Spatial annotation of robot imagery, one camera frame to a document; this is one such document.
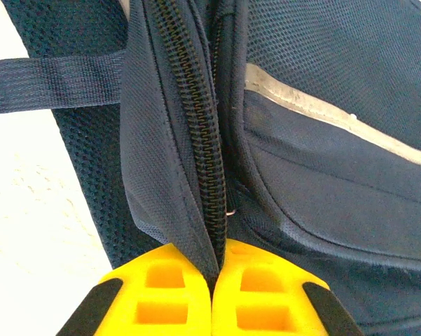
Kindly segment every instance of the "white textured wall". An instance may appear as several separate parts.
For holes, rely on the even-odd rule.
[[[0,2],[0,59],[14,57]],[[54,335],[110,269],[51,112],[0,115],[0,335]]]

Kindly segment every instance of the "backpack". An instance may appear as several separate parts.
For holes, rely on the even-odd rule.
[[[421,335],[421,3],[3,0],[117,267],[226,237],[327,282],[365,335]]]

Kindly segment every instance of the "strap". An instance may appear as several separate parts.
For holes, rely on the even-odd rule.
[[[118,103],[124,53],[0,60],[0,113]]]

